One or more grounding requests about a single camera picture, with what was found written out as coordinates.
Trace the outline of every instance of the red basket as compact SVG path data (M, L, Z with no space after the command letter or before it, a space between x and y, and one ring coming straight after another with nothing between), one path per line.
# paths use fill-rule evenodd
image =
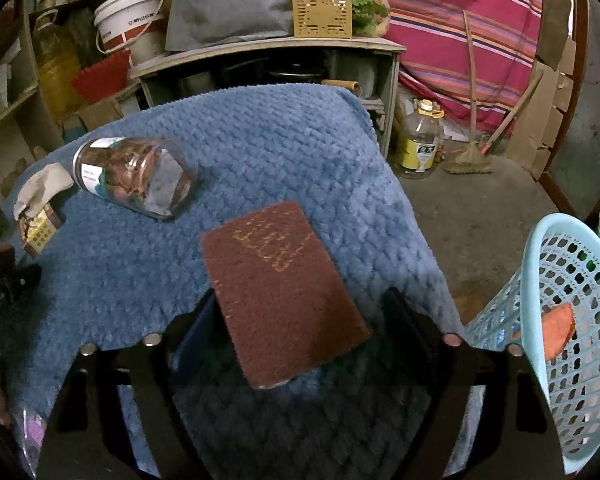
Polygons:
M128 50L120 50L84 70L71 80L71 85L90 105L120 92L126 87L129 70Z

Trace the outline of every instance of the striped fabric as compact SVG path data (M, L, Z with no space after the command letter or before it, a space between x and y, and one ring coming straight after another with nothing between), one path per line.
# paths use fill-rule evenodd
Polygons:
M477 72L478 129L493 131L525 91L536 55L542 0L388 0L387 39L407 47L400 81L469 121L469 13Z

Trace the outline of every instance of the blue laundry basket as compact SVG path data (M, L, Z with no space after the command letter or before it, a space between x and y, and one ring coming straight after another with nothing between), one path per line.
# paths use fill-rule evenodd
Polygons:
M542 313L570 302L576 333L544 360ZM600 239L578 219L552 214L526 241L522 266L467 326L472 346L522 346L550 404L566 473L579 471L600 445Z

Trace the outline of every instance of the large jug of oil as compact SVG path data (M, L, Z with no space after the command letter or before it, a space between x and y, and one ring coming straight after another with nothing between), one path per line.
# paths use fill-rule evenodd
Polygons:
M404 170L404 176L416 178L430 173L436 150L442 145L444 132L440 118L441 110L434 110L427 99L420 101L417 110L405 120L404 131L398 139L397 161Z
M57 9L36 19L33 30L33 51L40 76L40 89L55 122L75 112L82 99L71 79L80 72L80 61L71 34L54 22Z

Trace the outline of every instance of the blue blanket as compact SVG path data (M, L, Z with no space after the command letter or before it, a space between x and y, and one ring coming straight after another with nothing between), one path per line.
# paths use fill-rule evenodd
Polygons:
M388 479L429 399L383 333L379 298L403 290L447 331L458 313L411 205L378 150L369 115L342 89L281 85L219 91L152 108L51 153L67 168L95 137L164 136L190 144L200 176L194 199L159 222L80 190L65 224L37 257L40 286L0 315L1 366L12 405L50 414L79 346L137 342L161 332L209 287L200 237L282 200L296 200L337 266L374 336L284 386L247 386L227 339L213 341L189 385L174 395L200 456L217 479ZM139 465L155 466L123 402ZM466 459L475 409L449 470Z

